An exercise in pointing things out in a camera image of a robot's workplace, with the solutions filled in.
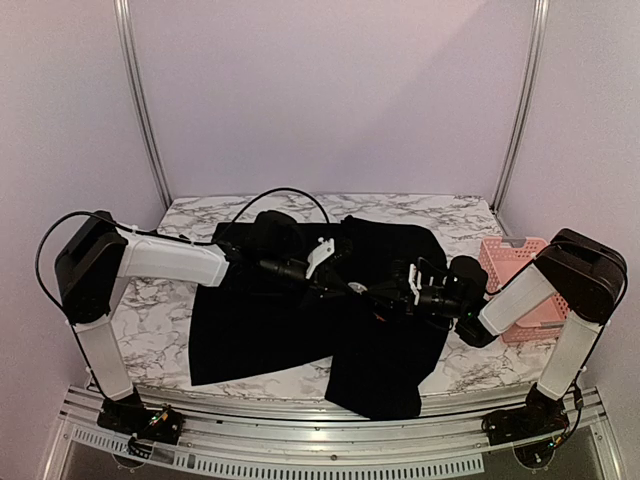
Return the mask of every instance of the white tabletop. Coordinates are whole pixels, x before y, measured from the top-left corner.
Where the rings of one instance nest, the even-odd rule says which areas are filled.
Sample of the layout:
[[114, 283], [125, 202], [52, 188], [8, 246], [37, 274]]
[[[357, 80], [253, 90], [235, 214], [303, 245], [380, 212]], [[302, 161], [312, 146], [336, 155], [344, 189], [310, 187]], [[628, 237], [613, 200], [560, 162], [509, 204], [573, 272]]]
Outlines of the white tabletop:
[[[230, 220], [251, 197], [226, 196], [178, 199], [159, 231], [184, 234], [194, 240], [211, 237], [218, 222]], [[452, 195], [344, 194], [318, 195], [332, 221], [347, 215], [366, 220], [415, 224], [430, 229], [449, 258], [477, 257], [483, 237], [501, 235], [479, 197]], [[251, 221], [267, 209], [281, 210], [299, 222], [320, 222], [322, 216], [307, 199], [272, 196], [260, 200], [243, 216]], [[113, 320], [129, 374], [142, 386], [184, 393], [226, 397], [322, 399], [331, 359], [270, 374], [215, 385], [193, 387], [189, 377], [188, 340], [196, 285], [157, 279], [133, 279]], [[451, 333], [435, 368], [420, 385], [427, 395], [479, 391], [536, 380], [553, 341], [507, 346], [500, 340], [476, 349]]]

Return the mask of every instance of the pink plastic basket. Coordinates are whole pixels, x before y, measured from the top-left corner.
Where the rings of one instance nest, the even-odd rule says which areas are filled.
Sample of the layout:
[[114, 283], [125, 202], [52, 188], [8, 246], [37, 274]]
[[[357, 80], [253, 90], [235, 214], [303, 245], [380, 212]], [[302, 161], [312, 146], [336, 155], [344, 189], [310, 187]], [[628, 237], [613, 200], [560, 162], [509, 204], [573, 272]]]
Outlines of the pink plastic basket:
[[[489, 274], [489, 291], [504, 285], [547, 245], [542, 238], [486, 237], [480, 247], [480, 264]], [[559, 295], [539, 305], [502, 334], [505, 343], [558, 338], [567, 317], [567, 303]]]

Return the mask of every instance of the black cloth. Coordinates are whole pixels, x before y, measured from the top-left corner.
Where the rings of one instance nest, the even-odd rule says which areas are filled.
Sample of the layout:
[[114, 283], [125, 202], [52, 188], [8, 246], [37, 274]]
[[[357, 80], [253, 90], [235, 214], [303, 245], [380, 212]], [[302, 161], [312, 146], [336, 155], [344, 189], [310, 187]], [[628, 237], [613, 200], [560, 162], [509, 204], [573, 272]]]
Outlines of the black cloth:
[[[242, 246], [250, 229], [234, 224], [225, 240]], [[335, 267], [346, 282], [382, 283], [398, 260], [408, 264], [419, 256], [446, 268], [442, 248], [422, 227], [349, 216], [340, 224], [298, 229], [308, 246], [293, 255], [300, 260], [319, 237], [351, 241], [351, 254]], [[327, 400], [372, 419], [412, 418], [420, 413], [418, 385], [435, 368], [446, 337], [446, 331], [408, 318], [381, 321], [358, 296], [309, 302], [304, 290], [283, 288], [258, 269], [232, 264], [220, 287], [198, 287], [189, 338], [191, 382], [224, 382], [333, 355]]]

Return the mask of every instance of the purple wall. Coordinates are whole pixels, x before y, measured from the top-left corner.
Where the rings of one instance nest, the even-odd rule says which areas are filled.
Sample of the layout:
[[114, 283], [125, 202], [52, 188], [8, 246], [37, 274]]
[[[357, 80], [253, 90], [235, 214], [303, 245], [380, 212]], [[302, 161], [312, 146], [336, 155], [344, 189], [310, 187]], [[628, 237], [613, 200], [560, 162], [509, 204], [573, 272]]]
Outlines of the purple wall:
[[[84, 365], [38, 289], [36, 246], [74, 209], [157, 224], [113, 2], [4, 2], [0, 15], [0, 477], [37, 476], [49, 426]], [[71, 228], [52, 237], [53, 254]]]
[[504, 220], [551, 237], [567, 226], [618, 249], [631, 286], [587, 372], [629, 476], [640, 471], [640, 3], [552, 2], [531, 114]]
[[136, 0], [176, 196], [311, 191], [490, 196], [533, 2]]

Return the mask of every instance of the metal rail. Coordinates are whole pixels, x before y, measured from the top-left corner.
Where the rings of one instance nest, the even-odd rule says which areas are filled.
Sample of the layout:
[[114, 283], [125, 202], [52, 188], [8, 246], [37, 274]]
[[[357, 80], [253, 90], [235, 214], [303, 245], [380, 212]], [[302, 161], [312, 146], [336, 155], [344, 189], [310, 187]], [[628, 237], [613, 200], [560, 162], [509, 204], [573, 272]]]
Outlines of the metal rail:
[[529, 53], [527, 55], [524, 82], [520, 92], [520, 101], [518, 103], [518, 110], [516, 111], [513, 130], [511, 131], [509, 147], [507, 148], [507, 154], [505, 156], [504, 163], [502, 164], [502, 170], [500, 171], [498, 186], [496, 187], [496, 191], [491, 202], [491, 210], [496, 214], [496, 217], [500, 213], [500, 209], [502, 208], [507, 196], [511, 177], [513, 176], [513, 169], [518, 157], [518, 151], [520, 150], [520, 144], [522, 143], [522, 135], [527, 122], [529, 108], [531, 106], [536, 74], [538, 73], [538, 65], [540, 64], [540, 57], [542, 54], [542, 44], [547, 26], [548, 10], [549, 0], [535, 0], [531, 39], [529, 41]]
[[[427, 397], [419, 418], [388, 422], [364, 420], [325, 402], [260, 405], [255, 400], [176, 396], [170, 401], [185, 415], [180, 442], [175, 447], [156, 444], [148, 462], [217, 478], [256, 480], [411, 480], [481, 473], [483, 453], [513, 446], [490, 446], [481, 430], [482, 416], [521, 405], [527, 389]], [[161, 391], [144, 391], [142, 397], [150, 406], [168, 400]], [[597, 426], [598, 433], [606, 433], [597, 391], [586, 390], [584, 400], [580, 426]], [[566, 407], [574, 421], [571, 404], [567, 401]], [[69, 389], [47, 480], [59, 478], [71, 442], [129, 457], [127, 437], [96, 426], [101, 405], [99, 394]]]
[[142, 140], [144, 142], [147, 158], [151, 167], [153, 180], [158, 190], [160, 200], [166, 209], [173, 203], [173, 198], [167, 183], [167, 177], [156, 145], [155, 135], [151, 126], [147, 101], [142, 88], [142, 79], [140, 78], [140, 66], [136, 55], [135, 42], [133, 37], [133, 26], [131, 24], [131, 14], [129, 12], [128, 0], [114, 0], [116, 20], [118, 23], [118, 33], [120, 35], [120, 44], [122, 46], [122, 54], [127, 70], [127, 78], [129, 79], [129, 87], [131, 88], [131, 97], [135, 107]]

